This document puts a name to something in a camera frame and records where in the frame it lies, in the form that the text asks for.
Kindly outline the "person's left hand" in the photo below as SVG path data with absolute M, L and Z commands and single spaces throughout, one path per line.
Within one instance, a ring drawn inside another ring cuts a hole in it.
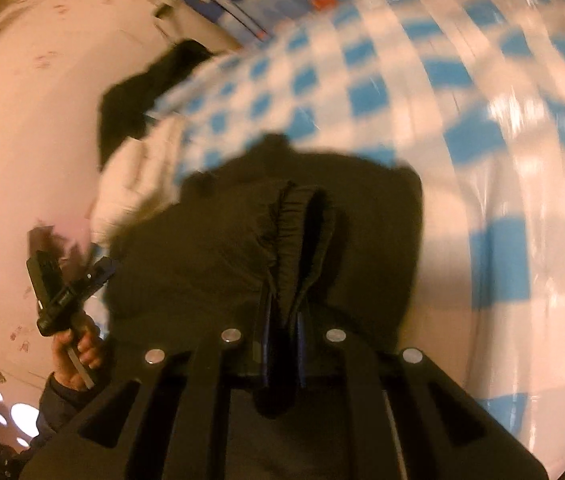
M 99 327 L 89 315 L 75 315 L 71 328 L 55 334 L 52 358 L 54 378 L 60 385 L 75 391 L 95 387 L 106 357 Z

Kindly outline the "person's left forearm dark sleeve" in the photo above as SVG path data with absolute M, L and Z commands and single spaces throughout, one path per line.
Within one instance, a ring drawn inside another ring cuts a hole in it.
M 51 374 L 40 397 L 40 412 L 36 419 L 38 435 L 30 448 L 37 450 L 66 426 L 96 396 L 92 389 L 75 390 L 62 386 Z

